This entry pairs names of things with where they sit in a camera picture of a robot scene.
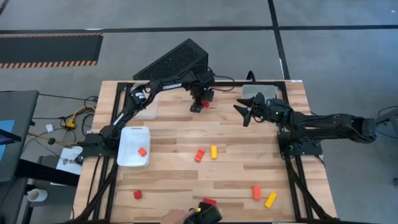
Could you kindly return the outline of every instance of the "wooden table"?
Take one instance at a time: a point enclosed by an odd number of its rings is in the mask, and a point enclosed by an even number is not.
[[[93,132],[110,123],[117,83],[102,84]],[[286,81],[286,86],[292,108],[310,114],[303,83]],[[189,111],[193,101],[184,89],[158,96],[156,119],[133,119],[127,124],[150,129],[150,162],[148,167],[119,168],[111,222],[159,222],[169,209],[188,210],[204,197],[217,201],[224,222],[295,220],[277,127],[267,122],[242,126],[243,118],[233,108],[241,96],[240,87],[230,92],[217,91],[210,108],[198,114]],[[215,161],[210,159],[212,145],[218,147]],[[197,163],[193,158],[200,148],[205,150],[205,156]],[[309,191],[335,217],[324,166],[314,156],[302,156],[302,160]],[[73,205],[76,215],[86,207],[95,162],[96,158],[84,161]],[[91,196],[96,192],[100,169],[101,161]],[[254,184],[261,186],[260,201],[252,199]],[[142,191],[142,199],[134,199],[135,190]],[[271,191],[277,193],[277,198],[268,209],[264,203]],[[299,189],[297,192],[305,217],[302,194]],[[100,218],[104,217],[107,194],[101,203]]]

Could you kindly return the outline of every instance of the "gray floor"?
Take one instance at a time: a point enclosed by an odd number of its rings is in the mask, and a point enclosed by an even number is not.
[[[283,26],[398,24],[396,1],[274,0]],[[166,26],[271,25],[267,1],[10,0],[0,16],[0,29],[86,29]],[[397,105],[398,30],[282,31],[292,79],[303,80],[310,107],[319,114],[351,113],[375,117]],[[220,75],[281,79],[272,31],[169,32],[105,34],[98,65],[77,68],[0,70],[0,90],[87,97],[97,95],[102,80],[128,80],[186,38],[210,53],[210,66]],[[35,116],[73,113],[81,102],[40,97]],[[38,121],[32,131],[45,131]],[[388,127],[381,130],[390,132]],[[77,131],[78,139],[82,136]],[[54,133],[63,138],[63,131]],[[324,141],[326,171],[338,216],[359,222],[396,223],[398,189],[397,140],[380,136],[368,145]],[[24,158],[50,154],[29,144]],[[35,209],[31,223],[65,221],[70,205]]]

